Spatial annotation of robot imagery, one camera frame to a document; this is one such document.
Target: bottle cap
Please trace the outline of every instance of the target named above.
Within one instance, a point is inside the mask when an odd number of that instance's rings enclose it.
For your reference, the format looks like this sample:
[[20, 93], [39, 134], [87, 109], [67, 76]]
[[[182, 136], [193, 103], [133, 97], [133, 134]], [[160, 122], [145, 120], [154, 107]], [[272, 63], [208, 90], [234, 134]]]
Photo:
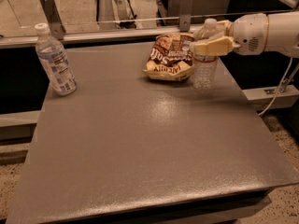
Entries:
[[205, 27], [206, 28], [214, 28], [216, 27], [217, 20], [216, 19], [206, 19], [205, 20]]
[[39, 23], [35, 28], [38, 35], [50, 34], [50, 28], [46, 23]]

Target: gray tabletop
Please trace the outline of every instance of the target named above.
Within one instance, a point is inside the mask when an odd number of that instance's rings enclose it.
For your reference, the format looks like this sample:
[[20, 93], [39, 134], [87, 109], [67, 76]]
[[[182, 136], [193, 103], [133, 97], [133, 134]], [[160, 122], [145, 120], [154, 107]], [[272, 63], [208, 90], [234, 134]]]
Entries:
[[78, 89], [47, 93], [7, 223], [130, 212], [299, 182], [219, 62], [213, 91], [142, 73], [152, 43], [70, 49]]

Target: chip bag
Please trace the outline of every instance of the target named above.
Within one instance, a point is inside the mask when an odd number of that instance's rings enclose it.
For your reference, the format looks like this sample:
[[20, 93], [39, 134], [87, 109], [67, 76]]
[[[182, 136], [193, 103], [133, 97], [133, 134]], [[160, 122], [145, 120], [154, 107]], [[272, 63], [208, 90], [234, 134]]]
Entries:
[[192, 35], [187, 33], [157, 36], [143, 72], [151, 79], [182, 81], [189, 78], [193, 72], [189, 45], [193, 41]]

